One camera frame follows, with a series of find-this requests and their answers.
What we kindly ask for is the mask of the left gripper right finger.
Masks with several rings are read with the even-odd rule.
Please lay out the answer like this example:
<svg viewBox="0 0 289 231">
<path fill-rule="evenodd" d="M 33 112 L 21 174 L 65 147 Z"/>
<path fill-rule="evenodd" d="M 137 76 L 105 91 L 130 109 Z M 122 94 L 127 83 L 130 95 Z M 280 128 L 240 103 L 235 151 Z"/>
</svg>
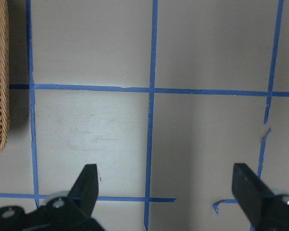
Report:
<svg viewBox="0 0 289 231">
<path fill-rule="evenodd" d="M 276 194 L 245 163 L 235 163 L 232 194 L 256 231 L 289 231 L 289 194 Z"/>
</svg>

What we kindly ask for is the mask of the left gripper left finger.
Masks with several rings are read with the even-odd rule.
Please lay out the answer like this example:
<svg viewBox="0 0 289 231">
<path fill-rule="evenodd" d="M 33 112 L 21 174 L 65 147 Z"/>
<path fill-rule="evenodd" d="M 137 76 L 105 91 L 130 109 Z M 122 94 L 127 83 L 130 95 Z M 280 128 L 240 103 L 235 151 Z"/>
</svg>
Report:
<svg viewBox="0 0 289 231">
<path fill-rule="evenodd" d="M 0 231 L 102 231 L 92 218 L 98 193 L 97 165 L 87 164 L 67 193 L 53 194 L 30 213 L 16 205 L 0 207 Z"/>
</svg>

